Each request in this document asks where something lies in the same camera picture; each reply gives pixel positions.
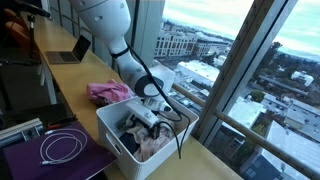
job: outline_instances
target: clothing in bin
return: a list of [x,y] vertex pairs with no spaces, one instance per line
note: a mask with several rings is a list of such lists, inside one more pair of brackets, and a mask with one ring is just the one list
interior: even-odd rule
[[[170,123],[171,127],[174,125],[165,119],[162,121]],[[173,138],[173,133],[166,124],[160,124],[158,135],[154,135],[157,132],[150,131],[139,121],[135,122],[134,125],[127,126],[127,128],[126,133],[119,139],[136,160],[140,162],[147,161]]]

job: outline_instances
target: pink cloth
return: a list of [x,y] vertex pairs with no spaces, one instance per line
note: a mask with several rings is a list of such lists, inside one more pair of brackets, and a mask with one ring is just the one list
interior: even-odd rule
[[87,96],[97,105],[108,105],[129,99],[134,94],[126,84],[117,83],[111,79],[106,84],[89,83]]
[[170,139],[163,134],[157,139],[146,137],[140,142],[140,148],[133,154],[133,156],[140,162],[148,160],[152,155],[158,152],[162,147],[167,145]]

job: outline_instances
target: building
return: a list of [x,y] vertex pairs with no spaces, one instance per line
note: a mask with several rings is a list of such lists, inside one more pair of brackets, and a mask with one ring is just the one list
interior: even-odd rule
[[295,95],[299,95],[299,96],[308,96],[308,92],[302,91],[300,89],[297,88],[293,88],[291,86],[288,86],[286,84],[283,84],[281,82],[278,82],[277,80],[273,79],[273,78],[269,78],[267,76],[262,76],[259,75],[259,84],[262,84],[263,86],[266,86],[268,88],[279,88],[279,89],[287,89],[289,90],[289,92],[294,93]]
[[197,41],[193,33],[160,30],[155,57],[187,56],[193,52]]
[[261,102],[266,109],[285,117],[284,123],[304,135],[320,142],[320,109],[294,98],[283,97],[281,100],[265,93]]
[[208,37],[202,32],[184,31],[172,24],[161,24],[157,39],[155,57],[188,56],[198,57],[212,55],[214,52],[224,52],[228,43],[222,39]]
[[[285,129],[275,121],[271,123],[266,139],[289,155],[308,164],[314,170],[320,171],[319,143],[310,141],[289,129]],[[292,180],[308,179],[261,147],[255,149],[255,152],[241,166],[240,172],[245,179],[249,180],[284,179],[284,177]]]
[[220,55],[218,58],[213,59],[213,65],[216,67],[221,67],[226,61],[226,59],[227,59],[226,56]]
[[197,60],[180,62],[177,65],[177,70],[183,74],[190,75],[197,83],[207,86],[214,84],[220,72],[219,69]]
[[313,82],[313,77],[308,75],[305,71],[295,71],[291,75],[291,79],[297,80],[298,82],[304,84],[306,87],[310,86],[310,84]]
[[295,108],[289,108],[284,122],[294,129],[301,129],[305,123],[305,117],[301,114],[301,111],[299,112]]
[[276,96],[273,96],[268,93],[264,94],[264,99],[261,101],[261,104],[263,104],[267,110],[273,111],[279,115],[284,116],[285,112],[288,109],[288,105],[278,100]]
[[206,36],[202,32],[197,32],[196,36],[197,42],[193,54],[198,57],[208,56],[214,53],[213,50],[216,50],[217,53],[224,52],[229,44],[222,39]]
[[[265,112],[266,109],[262,104],[239,96],[236,103],[228,113],[228,116],[232,117],[248,129],[251,129],[260,113]],[[210,150],[220,151],[215,153],[223,154],[223,156],[231,159],[244,143],[245,139],[245,135],[223,122],[219,132],[210,145],[212,148]]]
[[287,115],[290,119],[286,118],[286,123],[293,127],[301,124],[298,131],[320,142],[320,109],[292,98],[291,102],[289,116]]

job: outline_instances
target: black cable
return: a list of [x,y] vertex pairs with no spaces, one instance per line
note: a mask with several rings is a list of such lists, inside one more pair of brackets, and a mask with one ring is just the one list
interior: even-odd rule
[[173,132],[174,134],[174,137],[176,139],[176,143],[177,143],[177,147],[178,147],[178,154],[179,154],[179,159],[181,159],[181,145],[179,145],[179,140],[178,140],[178,136],[175,132],[175,130],[172,128],[172,126],[168,123],[168,122],[165,122],[165,121],[160,121],[158,124],[159,124],[159,128],[160,128],[160,124],[166,124],[170,127],[171,131]]
[[159,87],[159,85],[156,83],[156,81],[154,80],[151,72],[149,71],[148,67],[146,66],[146,64],[142,61],[142,59],[140,58],[140,56],[134,51],[134,49],[127,44],[127,46],[130,48],[130,51],[132,51],[132,53],[138,58],[138,61],[140,62],[140,64],[142,65],[142,67],[144,68],[144,70],[146,71],[149,80],[154,84],[154,86],[156,87],[156,89],[159,91],[159,93],[161,94],[161,96],[163,97],[163,99],[171,106],[171,108],[173,109],[173,111],[175,111],[178,116],[181,118],[181,112],[176,109],[171,102],[168,100],[167,96],[164,94],[164,92],[162,91],[162,89]]
[[173,121],[173,122],[180,122],[181,121],[181,117],[180,117],[180,119],[172,119],[172,118],[169,118],[169,117],[163,115],[162,113],[159,113],[158,115],[163,117],[163,118],[166,118],[166,119],[168,119],[170,121]]
[[185,132],[183,133],[183,136],[182,136],[180,145],[179,145],[178,142],[177,142],[179,158],[181,159],[181,150],[182,150],[183,140],[184,140],[184,138],[185,138],[185,136],[186,136],[186,133],[187,133],[187,131],[188,131],[188,129],[189,129],[191,120],[190,120],[190,118],[189,118],[186,114],[182,113],[181,111],[179,111],[177,108],[175,108],[175,107],[171,104],[171,102],[168,100],[167,96],[164,94],[164,92],[162,91],[162,89],[161,89],[161,88],[159,87],[159,85],[155,82],[155,80],[154,80],[151,72],[149,71],[149,69],[148,69],[148,67],[145,65],[145,63],[142,61],[142,59],[140,58],[140,56],[135,52],[135,50],[134,50],[128,43],[127,43],[127,46],[130,48],[130,51],[138,58],[138,61],[140,62],[140,64],[141,64],[142,67],[144,68],[144,70],[146,71],[149,80],[154,84],[154,86],[155,86],[156,89],[159,91],[159,93],[161,94],[161,96],[163,97],[163,99],[171,106],[171,108],[173,109],[173,111],[174,111],[175,113],[177,113],[177,115],[180,117],[180,120],[179,120],[179,121],[182,121],[181,115],[183,115],[184,117],[186,117],[187,120],[188,120],[188,125],[187,125],[187,127],[186,127],[186,129],[185,129]]
[[2,42],[0,43],[0,48],[2,48],[4,42],[7,40],[7,38],[8,38],[8,36],[9,36],[9,34],[10,34],[10,31],[11,31],[13,25],[16,23],[17,17],[18,17],[18,13],[14,16],[14,19],[13,19],[13,21],[12,21],[13,23],[12,23],[10,29],[8,30],[8,32],[7,32],[6,36],[4,37],[4,39],[2,40]]

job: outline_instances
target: sky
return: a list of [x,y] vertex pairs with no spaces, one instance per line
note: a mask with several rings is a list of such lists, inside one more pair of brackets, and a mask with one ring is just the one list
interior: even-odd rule
[[[235,39],[253,0],[166,0],[163,17]],[[320,60],[320,0],[298,0],[274,41],[293,55]]]

